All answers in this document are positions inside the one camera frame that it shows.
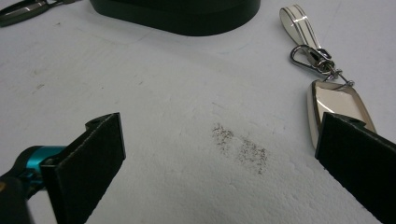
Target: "lanyard clip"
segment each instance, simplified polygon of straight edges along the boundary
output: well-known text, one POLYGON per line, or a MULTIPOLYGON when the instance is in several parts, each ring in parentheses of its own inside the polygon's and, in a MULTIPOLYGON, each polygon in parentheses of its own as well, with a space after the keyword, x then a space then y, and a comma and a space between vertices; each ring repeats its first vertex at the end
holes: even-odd
POLYGON ((279 17, 286 32, 298 45, 290 53, 290 58, 293 63, 321 73, 326 76, 324 81, 341 77, 346 83, 344 86, 351 87, 355 84, 354 81, 344 78, 341 69, 335 69, 332 56, 326 49, 320 46, 311 24, 309 23, 308 17, 305 15, 302 8, 298 5, 282 7, 279 12, 279 17), (309 63, 297 60, 295 56, 298 52, 303 53, 309 63))

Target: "black clamp jaw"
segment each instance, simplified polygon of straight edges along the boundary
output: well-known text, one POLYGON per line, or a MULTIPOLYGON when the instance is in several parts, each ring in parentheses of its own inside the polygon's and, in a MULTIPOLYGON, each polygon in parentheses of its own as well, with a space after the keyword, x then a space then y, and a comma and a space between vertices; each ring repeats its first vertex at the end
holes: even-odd
POLYGON ((396 223, 396 145, 365 123, 326 112, 316 158, 383 223, 396 223))
POLYGON ((85 223, 125 160, 120 114, 86 123, 68 147, 29 147, 0 176, 0 223, 33 224, 26 201, 46 189, 59 224, 85 223))

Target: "white surface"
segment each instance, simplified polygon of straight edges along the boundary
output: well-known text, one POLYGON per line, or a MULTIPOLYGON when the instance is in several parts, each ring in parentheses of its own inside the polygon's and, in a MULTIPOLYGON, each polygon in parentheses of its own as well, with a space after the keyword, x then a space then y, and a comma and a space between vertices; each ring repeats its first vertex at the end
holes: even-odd
MULTIPOLYGON (((378 223, 314 158, 316 76, 290 63, 278 17, 292 4, 396 142, 395 1, 262 0, 236 30, 186 37, 84 0, 0 29, 0 172, 120 112, 127 159, 88 223, 378 223)), ((55 223, 46 192, 29 204, 36 223, 55 223)))

